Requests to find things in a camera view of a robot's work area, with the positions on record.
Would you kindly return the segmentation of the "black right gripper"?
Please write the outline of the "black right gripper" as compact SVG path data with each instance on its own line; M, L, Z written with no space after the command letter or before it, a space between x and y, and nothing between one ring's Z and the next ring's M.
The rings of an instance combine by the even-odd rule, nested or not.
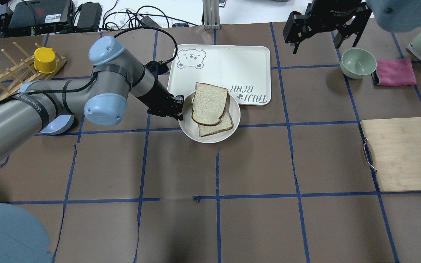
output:
M356 47L371 14L372 10L361 0L314 0L308 3L304 14L290 13L283 29L284 41L291 44L292 54L296 54L302 41L336 30L336 49L353 34L356 38L352 46Z

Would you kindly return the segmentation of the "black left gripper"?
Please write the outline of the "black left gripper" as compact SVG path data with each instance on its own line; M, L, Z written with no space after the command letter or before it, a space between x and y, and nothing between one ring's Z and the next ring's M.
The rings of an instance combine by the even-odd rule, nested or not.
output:
M174 96L170 93L154 93L149 99L147 113L163 118L171 117L177 121L182 121L184 101L184 95Z

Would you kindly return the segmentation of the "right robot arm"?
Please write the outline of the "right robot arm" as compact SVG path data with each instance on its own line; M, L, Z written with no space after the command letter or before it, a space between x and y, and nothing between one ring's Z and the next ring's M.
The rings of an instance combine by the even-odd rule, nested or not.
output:
M337 31L337 49L354 35L356 47L371 16L384 31L411 31L421 27L421 0L313 0L304 14L290 13L282 33L294 54L304 40L323 32Z

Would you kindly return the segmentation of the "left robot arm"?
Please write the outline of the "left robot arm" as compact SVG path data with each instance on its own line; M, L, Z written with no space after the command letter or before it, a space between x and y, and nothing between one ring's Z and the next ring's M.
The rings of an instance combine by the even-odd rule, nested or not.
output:
M0 161L60 115L82 114L92 123L122 121L133 95L160 117L183 118L184 97L158 81L162 62L139 62L116 36L99 38L89 50L90 80L39 80L22 85L0 103ZM50 239L40 220L15 205L0 203L0 263L51 263Z

